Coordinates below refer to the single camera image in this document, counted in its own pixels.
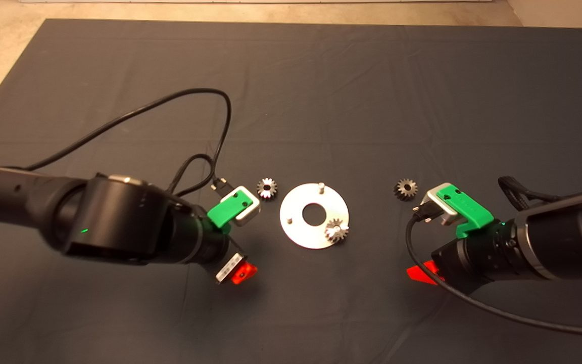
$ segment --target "dark gray tablecloth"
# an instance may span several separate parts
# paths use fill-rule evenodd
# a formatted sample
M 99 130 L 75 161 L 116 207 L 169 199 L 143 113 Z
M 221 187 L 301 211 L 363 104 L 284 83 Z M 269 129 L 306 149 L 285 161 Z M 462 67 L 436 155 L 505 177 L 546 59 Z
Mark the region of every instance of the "dark gray tablecloth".
M 496 179 L 582 190 L 582 30 L 49 20 L 0 87 L 0 164 L 36 161 L 166 93 L 218 87 L 234 122 L 217 167 L 281 197 L 323 181 L 351 233 L 324 251 L 282 232 L 281 198 L 234 238 L 259 273 L 215 286 L 201 268 L 59 256 L 0 224 L 0 362 L 582 362 L 582 337 L 523 327 L 409 281 L 402 233 L 444 181 L 513 216 Z M 211 152 L 224 107 L 194 96 L 127 122 L 46 173 L 123 173 L 165 187 Z M 182 185 L 204 173 L 194 165 Z M 211 207 L 204 189 L 189 200 Z M 451 228 L 419 226 L 421 254 Z M 479 299 L 582 324 L 582 282 L 494 283 Z

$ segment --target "gear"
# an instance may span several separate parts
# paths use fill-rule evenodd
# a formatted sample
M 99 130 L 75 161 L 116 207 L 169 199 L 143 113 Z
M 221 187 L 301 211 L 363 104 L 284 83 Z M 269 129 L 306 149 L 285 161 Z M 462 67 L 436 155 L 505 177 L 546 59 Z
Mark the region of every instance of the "gear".
M 404 178 L 395 185 L 395 196 L 401 201 L 410 201 L 416 196 L 419 187 L 411 179 Z
M 344 239 L 349 232 L 349 226 L 344 225 L 341 219 L 333 219 L 325 227 L 325 237 L 336 243 Z
M 272 178 L 264 178 L 257 183 L 257 194 L 262 200 L 271 200 L 276 193 L 277 184 Z

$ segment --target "cable connector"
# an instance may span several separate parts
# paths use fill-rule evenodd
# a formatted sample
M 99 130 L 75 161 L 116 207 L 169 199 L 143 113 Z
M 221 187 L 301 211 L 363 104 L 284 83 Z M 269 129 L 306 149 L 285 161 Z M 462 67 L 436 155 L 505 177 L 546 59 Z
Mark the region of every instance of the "cable connector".
M 414 217 L 417 217 L 417 221 L 425 221 L 429 223 L 432 219 L 437 218 L 444 214 L 444 210 L 437 205 L 434 201 L 427 201 L 423 204 L 414 207 Z
M 210 185 L 210 188 L 222 198 L 235 189 L 235 187 L 231 186 L 225 178 L 215 179 L 212 182 L 212 185 Z

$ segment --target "circular metal plate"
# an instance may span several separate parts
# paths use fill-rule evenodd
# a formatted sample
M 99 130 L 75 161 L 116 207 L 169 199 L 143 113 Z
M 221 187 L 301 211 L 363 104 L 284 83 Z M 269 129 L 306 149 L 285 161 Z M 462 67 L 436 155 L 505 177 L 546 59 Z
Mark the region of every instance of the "circular metal plate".
M 309 225 L 302 212 L 307 205 L 316 203 L 326 212 L 325 221 L 319 226 Z M 325 236 L 325 228 L 332 219 L 341 219 L 349 226 L 349 211 L 340 195 L 324 184 L 304 184 L 292 189 L 280 206 L 280 224 L 289 239 L 308 249 L 325 249 L 332 246 Z

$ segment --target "spur gear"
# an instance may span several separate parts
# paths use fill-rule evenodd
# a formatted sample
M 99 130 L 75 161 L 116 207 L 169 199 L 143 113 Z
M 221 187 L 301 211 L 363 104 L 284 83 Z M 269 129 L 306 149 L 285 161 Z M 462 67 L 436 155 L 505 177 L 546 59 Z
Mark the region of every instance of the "spur gear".
M 277 183 L 272 178 L 263 178 L 257 183 L 257 194 L 262 200 L 271 200 L 277 194 Z
M 404 178 L 395 185 L 395 196 L 401 201 L 410 201 L 416 196 L 419 187 L 411 179 Z
M 348 232 L 349 226 L 344 225 L 341 219 L 333 219 L 325 227 L 325 237 L 333 243 L 344 239 Z

